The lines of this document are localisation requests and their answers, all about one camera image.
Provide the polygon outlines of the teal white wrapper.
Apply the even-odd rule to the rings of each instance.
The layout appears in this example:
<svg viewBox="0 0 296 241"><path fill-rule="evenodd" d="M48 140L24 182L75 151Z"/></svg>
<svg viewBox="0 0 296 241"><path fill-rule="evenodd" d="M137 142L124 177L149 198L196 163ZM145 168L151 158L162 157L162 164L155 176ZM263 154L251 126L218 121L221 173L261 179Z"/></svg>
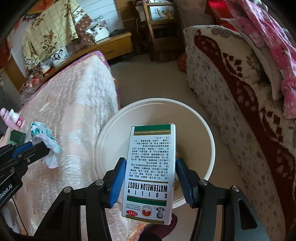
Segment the teal white wrapper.
<svg viewBox="0 0 296 241"><path fill-rule="evenodd" d="M33 145L43 142L50 149L46 157L42 159L49 169L55 169L58 165L58 158L62 155L62 148L52 135L52 130L45 123L34 121L31 123L31 141Z"/></svg>

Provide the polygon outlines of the pink thermos bottle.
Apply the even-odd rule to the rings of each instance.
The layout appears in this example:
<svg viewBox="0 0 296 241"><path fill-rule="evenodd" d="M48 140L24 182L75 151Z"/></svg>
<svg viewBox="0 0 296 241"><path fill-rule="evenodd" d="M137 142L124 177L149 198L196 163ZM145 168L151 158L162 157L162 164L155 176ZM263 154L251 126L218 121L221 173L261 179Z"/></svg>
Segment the pink thermos bottle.
<svg viewBox="0 0 296 241"><path fill-rule="evenodd" d="M1 109L1 118L7 127L11 128L11 129L15 129L16 125L13 122L13 120L9 117L9 113L10 113L9 110L7 110L6 108L2 108Z"/></svg>

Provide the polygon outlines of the dark green sachet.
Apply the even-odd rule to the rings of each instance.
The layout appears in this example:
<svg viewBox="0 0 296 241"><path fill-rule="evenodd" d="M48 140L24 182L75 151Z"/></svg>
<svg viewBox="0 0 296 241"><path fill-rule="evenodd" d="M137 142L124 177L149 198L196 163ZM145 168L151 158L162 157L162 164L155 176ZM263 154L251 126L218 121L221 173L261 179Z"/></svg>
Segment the dark green sachet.
<svg viewBox="0 0 296 241"><path fill-rule="evenodd" d="M10 134L9 143L11 143L12 145L22 145L25 143L25 139L26 139L25 133L12 130Z"/></svg>

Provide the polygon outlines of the floral yellow blanket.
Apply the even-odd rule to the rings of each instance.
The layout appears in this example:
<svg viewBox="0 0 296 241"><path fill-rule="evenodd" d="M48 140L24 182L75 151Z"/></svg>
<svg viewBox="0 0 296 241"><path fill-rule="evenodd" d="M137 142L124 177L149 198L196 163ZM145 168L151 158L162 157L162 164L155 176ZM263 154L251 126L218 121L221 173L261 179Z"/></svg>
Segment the floral yellow blanket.
<svg viewBox="0 0 296 241"><path fill-rule="evenodd" d="M72 41L90 46L95 43L92 19L77 1L57 1L36 17L26 28L22 46L25 68L31 71Z"/></svg>

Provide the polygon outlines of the framed couple photo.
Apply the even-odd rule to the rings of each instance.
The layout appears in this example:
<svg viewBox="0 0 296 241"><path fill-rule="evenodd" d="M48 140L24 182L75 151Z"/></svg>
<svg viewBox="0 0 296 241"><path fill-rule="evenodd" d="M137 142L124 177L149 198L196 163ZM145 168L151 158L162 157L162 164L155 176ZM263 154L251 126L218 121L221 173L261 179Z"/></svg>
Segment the framed couple photo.
<svg viewBox="0 0 296 241"><path fill-rule="evenodd" d="M51 60L54 65L54 67L58 67L61 65L63 62L65 62L69 58L68 51L66 47L62 47L55 53L51 55Z"/></svg>

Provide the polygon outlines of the watermelon frost medicine box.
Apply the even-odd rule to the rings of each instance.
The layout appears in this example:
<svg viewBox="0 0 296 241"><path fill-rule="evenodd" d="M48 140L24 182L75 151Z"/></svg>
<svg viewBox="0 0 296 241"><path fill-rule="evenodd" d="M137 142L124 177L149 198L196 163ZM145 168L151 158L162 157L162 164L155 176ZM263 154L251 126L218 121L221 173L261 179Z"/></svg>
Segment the watermelon frost medicine box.
<svg viewBox="0 0 296 241"><path fill-rule="evenodd" d="M173 209L176 126L132 126L127 153L122 216L169 225Z"/></svg>

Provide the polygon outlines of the pink pajamas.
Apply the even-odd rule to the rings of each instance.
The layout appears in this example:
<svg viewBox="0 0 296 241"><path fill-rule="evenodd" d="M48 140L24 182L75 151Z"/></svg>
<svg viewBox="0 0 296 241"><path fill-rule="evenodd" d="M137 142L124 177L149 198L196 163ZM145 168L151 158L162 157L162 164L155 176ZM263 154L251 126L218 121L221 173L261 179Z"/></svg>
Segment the pink pajamas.
<svg viewBox="0 0 296 241"><path fill-rule="evenodd" d="M251 1L227 1L229 12L257 47L267 46L280 71L283 117L295 118L295 47L274 18Z"/></svg>

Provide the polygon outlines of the white trash bucket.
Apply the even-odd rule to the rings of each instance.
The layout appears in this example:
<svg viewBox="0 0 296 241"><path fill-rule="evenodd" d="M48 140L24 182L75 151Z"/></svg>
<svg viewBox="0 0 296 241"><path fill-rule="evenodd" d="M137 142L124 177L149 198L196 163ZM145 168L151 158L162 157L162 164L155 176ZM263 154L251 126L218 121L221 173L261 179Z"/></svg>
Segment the white trash bucket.
<svg viewBox="0 0 296 241"><path fill-rule="evenodd" d="M208 182L215 161L213 135L187 105L164 98L132 103L104 126L96 144L98 199L124 217L166 221L183 204L216 206Z"/></svg>

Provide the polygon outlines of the red bag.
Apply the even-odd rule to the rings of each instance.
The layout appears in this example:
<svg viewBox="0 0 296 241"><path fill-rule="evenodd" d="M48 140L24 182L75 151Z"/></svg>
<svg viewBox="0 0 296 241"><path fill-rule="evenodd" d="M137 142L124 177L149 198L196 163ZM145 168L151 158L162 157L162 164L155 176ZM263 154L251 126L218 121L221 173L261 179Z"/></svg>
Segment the red bag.
<svg viewBox="0 0 296 241"><path fill-rule="evenodd" d="M236 29L229 22L222 19L233 19L233 15L229 12L226 1L207 1L205 13L214 18L214 23L236 32Z"/></svg>

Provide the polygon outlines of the white pill bottle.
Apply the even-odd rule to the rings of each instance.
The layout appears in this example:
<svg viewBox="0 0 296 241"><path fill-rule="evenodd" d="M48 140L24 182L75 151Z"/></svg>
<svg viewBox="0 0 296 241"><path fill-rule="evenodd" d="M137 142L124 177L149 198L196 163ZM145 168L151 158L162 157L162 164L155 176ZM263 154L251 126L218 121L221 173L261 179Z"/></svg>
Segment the white pill bottle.
<svg viewBox="0 0 296 241"><path fill-rule="evenodd" d="M25 119L22 116L20 116L20 114L16 113L13 109L10 110L9 117L18 129L20 129L23 126Z"/></svg>

